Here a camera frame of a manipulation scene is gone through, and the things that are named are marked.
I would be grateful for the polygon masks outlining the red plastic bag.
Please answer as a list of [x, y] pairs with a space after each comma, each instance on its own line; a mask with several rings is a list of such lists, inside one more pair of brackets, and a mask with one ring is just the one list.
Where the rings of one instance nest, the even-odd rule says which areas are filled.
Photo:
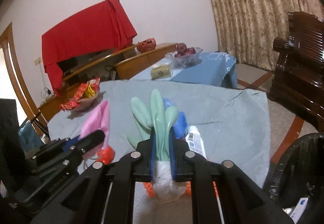
[[151, 38], [151, 39], [146, 39], [142, 42], [138, 42], [136, 48], [138, 52], [145, 53], [154, 50], [156, 46], [157, 46], [156, 40], [154, 38]]
[[111, 146], [106, 146], [105, 148], [97, 151], [97, 159], [96, 161], [100, 161], [105, 165], [109, 165], [112, 163], [115, 157], [115, 151]]

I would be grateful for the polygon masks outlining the pink face mask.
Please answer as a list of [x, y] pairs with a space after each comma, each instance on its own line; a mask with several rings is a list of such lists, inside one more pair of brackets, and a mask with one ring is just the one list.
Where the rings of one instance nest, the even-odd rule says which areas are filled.
[[97, 151], [108, 146], [110, 136], [110, 105], [106, 100], [101, 101], [91, 112], [81, 128], [79, 139], [89, 136], [91, 133], [101, 130], [105, 134], [103, 143], [91, 149], [82, 157], [84, 161], [90, 159]]

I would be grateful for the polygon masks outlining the orange foam net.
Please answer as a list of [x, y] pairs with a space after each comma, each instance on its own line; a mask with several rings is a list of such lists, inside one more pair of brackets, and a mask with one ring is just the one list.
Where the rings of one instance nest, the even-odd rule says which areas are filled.
[[[144, 187], [145, 187], [146, 192], [148, 193], [148, 195], [151, 198], [155, 197], [152, 184], [151, 183], [143, 182], [143, 185], [144, 185]], [[213, 182], [213, 185], [214, 185], [216, 197], [218, 198], [218, 192], [217, 192], [216, 183]], [[190, 182], [187, 182], [185, 194], [191, 195], [191, 183]]]

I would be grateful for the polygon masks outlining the white blue medicine box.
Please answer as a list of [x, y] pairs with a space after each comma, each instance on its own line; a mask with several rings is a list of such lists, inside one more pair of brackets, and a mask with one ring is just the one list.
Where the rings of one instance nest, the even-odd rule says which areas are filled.
[[298, 223], [301, 219], [302, 215], [304, 214], [306, 207], [308, 205], [308, 198], [300, 198], [296, 207], [292, 210], [290, 214], [290, 218], [293, 220], [294, 223]]

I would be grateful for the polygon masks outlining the white tube with label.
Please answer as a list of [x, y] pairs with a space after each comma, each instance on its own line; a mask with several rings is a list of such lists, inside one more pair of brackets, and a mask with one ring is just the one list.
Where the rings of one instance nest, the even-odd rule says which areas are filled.
[[185, 134], [185, 141], [187, 142], [190, 150], [206, 158], [207, 156], [204, 142], [198, 128], [194, 125], [188, 126]]

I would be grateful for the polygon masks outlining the green rubber glove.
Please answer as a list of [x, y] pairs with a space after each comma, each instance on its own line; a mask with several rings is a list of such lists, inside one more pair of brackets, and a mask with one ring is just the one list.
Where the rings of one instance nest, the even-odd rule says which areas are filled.
[[169, 161], [170, 131], [178, 118], [178, 109], [175, 106], [165, 107], [163, 97], [158, 89], [150, 93], [149, 106], [146, 106], [139, 98], [130, 99], [130, 108], [139, 136], [128, 136], [128, 141], [133, 148], [143, 140], [150, 138], [153, 130], [156, 135], [155, 157], [159, 161]]

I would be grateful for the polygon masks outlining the blue plastic bag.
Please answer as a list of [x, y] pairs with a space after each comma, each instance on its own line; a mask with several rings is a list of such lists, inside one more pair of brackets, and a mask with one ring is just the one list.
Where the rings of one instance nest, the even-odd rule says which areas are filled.
[[[173, 103], [173, 101], [171, 101], [170, 99], [167, 98], [163, 98], [164, 101], [164, 106], [165, 109], [167, 109], [170, 106], [175, 106], [175, 104]], [[175, 121], [173, 128], [174, 128], [174, 132], [175, 132], [175, 137], [177, 139], [184, 139], [186, 136], [186, 129], [188, 127], [188, 123], [186, 120], [186, 116], [184, 114], [184, 112], [179, 111], [178, 112], [178, 118]]]

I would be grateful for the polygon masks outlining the black bin with liner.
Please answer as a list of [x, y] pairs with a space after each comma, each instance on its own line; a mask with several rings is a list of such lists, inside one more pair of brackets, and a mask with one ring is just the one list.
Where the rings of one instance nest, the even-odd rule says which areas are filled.
[[263, 190], [290, 217], [300, 198], [308, 205], [298, 223], [323, 223], [323, 134], [298, 138], [272, 163]]

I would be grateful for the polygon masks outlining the grey-blue table cloth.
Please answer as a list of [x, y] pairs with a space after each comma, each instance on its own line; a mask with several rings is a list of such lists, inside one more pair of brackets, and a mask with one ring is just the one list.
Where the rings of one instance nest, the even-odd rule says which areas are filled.
[[[187, 123], [200, 132], [207, 159], [233, 161], [262, 188], [269, 170], [270, 118], [266, 94], [252, 89], [228, 89], [171, 81], [107, 81], [100, 84], [103, 100], [110, 103], [109, 145], [114, 161], [131, 152], [127, 137], [140, 134], [130, 108], [138, 97], [147, 107], [153, 89], [184, 112]], [[74, 138], [89, 113], [60, 111], [48, 122], [50, 138]], [[162, 204], [136, 183], [133, 223], [192, 223], [191, 196]]]

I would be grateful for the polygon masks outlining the wooden TV cabinet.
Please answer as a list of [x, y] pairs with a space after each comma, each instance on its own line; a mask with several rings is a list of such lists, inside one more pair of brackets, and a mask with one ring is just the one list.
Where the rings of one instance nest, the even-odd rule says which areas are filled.
[[176, 50], [176, 43], [161, 43], [154, 50], [136, 53], [136, 45], [124, 50], [108, 54], [99, 53], [88, 64], [75, 67], [63, 75], [63, 90], [60, 97], [54, 96], [45, 101], [39, 110], [47, 122], [60, 111], [60, 105], [69, 100], [79, 84], [92, 77], [101, 77], [102, 80], [122, 79], [129, 80], [136, 74], [157, 63], [166, 53]]

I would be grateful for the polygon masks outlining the tissue box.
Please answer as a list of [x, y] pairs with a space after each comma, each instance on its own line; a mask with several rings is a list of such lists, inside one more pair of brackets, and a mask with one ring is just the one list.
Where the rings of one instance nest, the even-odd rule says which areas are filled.
[[170, 64], [154, 65], [150, 71], [150, 76], [152, 80], [169, 78], [173, 74]]

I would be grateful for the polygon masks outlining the red cloth over television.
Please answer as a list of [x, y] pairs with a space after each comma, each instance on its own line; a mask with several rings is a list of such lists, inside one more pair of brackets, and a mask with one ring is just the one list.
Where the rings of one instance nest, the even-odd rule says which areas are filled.
[[42, 61], [55, 95], [61, 96], [58, 63], [84, 54], [132, 44], [137, 32], [119, 0], [105, 0], [68, 17], [42, 35]]

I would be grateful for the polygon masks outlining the red plastic bag on cabinet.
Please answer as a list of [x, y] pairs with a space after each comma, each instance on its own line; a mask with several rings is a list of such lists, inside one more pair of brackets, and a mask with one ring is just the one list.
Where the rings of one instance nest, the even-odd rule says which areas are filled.
[[138, 52], [145, 53], [154, 50], [156, 46], [157, 46], [156, 40], [154, 38], [151, 38], [151, 39], [146, 39], [142, 42], [138, 42], [136, 48]]

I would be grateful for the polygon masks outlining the blue coffee table cloth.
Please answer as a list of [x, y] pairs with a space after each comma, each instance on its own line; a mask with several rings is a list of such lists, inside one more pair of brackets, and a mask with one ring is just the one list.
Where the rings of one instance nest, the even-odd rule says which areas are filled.
[[172, 76], [164, 80], [236, 89], [236, 58], [225, 52], [202, 53], [195, 66], [172, 69]]

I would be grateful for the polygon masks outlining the beige floral curtain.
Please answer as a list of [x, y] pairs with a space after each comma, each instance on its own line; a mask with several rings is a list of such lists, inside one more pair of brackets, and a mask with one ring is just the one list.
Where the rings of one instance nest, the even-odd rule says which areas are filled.
[[288, 12], [306, 12], [323, 18], [320, 0], [211, 0], [218, 49], [240, 63], [274, 70], [276, 37], [286, 38]]

